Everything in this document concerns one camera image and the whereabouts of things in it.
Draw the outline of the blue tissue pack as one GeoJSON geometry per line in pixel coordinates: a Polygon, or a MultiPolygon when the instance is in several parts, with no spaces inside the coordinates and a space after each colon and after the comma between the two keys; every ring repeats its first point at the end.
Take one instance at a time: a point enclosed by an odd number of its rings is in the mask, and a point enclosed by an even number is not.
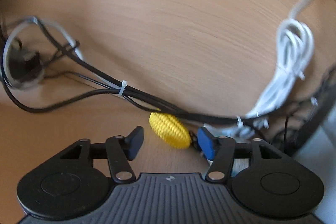
{"type": "MultiPolygon", "coordinates": [[[[229,133],[211,132],[205,126],[198,128],[197,143],[210,165],[212,165],[214,158],[221,148],[221,139],[229,138],[232,136],[229,133]]],[[[244,139],[233,138],[235,141],[235,150],[232,159],[231,177],[236,176],[240,171],[249,167],[249,159],[251,152],[248,151],[250,143],[244,139]]]]}

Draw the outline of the yellow corn toy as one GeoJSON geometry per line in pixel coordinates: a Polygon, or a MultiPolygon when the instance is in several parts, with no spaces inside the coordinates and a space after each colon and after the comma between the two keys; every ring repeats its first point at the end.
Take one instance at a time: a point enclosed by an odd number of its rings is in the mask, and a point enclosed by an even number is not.
{"type": "Polygon", "coordinates": [[[173,115],[152,112],[149,116],[151,129],[166,144],[176,149],[187,149],[191,145],[189,130],[173,115]]]}

